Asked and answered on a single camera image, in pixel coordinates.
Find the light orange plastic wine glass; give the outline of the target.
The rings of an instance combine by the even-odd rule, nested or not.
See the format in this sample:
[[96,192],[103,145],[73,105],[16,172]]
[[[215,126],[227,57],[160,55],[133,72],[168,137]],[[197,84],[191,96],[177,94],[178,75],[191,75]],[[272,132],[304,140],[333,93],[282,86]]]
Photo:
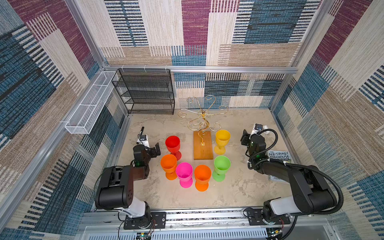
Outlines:
[[176,168],[178,160],[174,155],[165,155],[161,159],[161,167],[166,173],[166,178],[173,181],[177,178]]

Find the red plastic wine glass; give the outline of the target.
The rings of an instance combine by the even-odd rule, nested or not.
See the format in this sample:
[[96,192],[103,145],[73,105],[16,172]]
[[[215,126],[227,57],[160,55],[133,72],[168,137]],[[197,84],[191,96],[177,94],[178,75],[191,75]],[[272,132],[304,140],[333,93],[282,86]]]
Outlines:
[[177,161],[182,158],[182,153],[180,152],[181,141],[177,136],[170,136],[166,139],[165,145],[168,151],[176,157]]

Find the yellow plastic wine glass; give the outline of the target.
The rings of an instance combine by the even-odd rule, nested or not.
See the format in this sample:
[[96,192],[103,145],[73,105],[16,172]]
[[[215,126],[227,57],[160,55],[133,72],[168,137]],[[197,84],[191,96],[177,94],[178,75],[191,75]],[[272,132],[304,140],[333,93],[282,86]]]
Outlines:
[[224,155],[226,152],[225,146],[229,143],[231,134],[227,130],[219,130],[216,132],[216,146],[214,152],[217,155]]

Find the green plastic wine glass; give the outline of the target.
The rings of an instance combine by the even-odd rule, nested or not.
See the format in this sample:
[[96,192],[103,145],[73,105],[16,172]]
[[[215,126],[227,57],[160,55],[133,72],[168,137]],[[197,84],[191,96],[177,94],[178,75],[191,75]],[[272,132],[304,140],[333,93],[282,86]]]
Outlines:
[[217,156],[214,159],[214,171],[212,177],[217,182],[222,182],[231,167],[231,161],[226,156]]

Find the magenta plastic wine glass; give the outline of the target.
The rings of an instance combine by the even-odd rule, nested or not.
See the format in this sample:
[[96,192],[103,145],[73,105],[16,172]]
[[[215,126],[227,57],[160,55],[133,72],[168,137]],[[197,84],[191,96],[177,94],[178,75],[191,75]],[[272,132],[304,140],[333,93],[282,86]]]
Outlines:
[[190,188],[193,184],[193,167],[189,163],[180,163],[176,168],[176,174],[182,188]]

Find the dark orange plastic wine glass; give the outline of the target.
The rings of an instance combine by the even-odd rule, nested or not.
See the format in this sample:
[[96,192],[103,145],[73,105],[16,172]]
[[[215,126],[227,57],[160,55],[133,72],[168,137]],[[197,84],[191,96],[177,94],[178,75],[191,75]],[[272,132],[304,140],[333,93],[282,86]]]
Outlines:
[[212,176],[211,169],[206,165],[199,165],[195,168],[195,187],[200,192],[205,192],[209,187]]

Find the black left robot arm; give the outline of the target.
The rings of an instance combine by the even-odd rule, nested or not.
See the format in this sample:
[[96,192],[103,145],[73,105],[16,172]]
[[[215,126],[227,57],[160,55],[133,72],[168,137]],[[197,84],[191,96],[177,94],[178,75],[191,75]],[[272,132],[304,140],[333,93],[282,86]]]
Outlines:
[[94,201],[98,210],[117,210],[125,214],[125,229],[149,229],[156,220],[147,202],[134,196],[134,182],[145,180],[150,173],[150,160],[161,155],[159,144],[133,147],[134,160],[129,165],[105,168],[97,179]]

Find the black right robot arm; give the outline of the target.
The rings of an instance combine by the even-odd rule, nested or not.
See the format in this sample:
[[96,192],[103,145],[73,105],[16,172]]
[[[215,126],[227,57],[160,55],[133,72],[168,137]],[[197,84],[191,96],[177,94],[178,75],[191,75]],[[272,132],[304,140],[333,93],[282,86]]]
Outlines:
[[271,224],[284,215],[298,217],[338,212],[344,204],[344,195],[336,181],[315,166],[269,158],[267,151],[271,147],[267,146],[262,136],[266,132],[278,136],[272,129],[257,128],[251,133],[243,131],[241,144],[247,148],[245,155],[249,158],[248,169],[289,183],[292,195],[264,202],[264,221]]

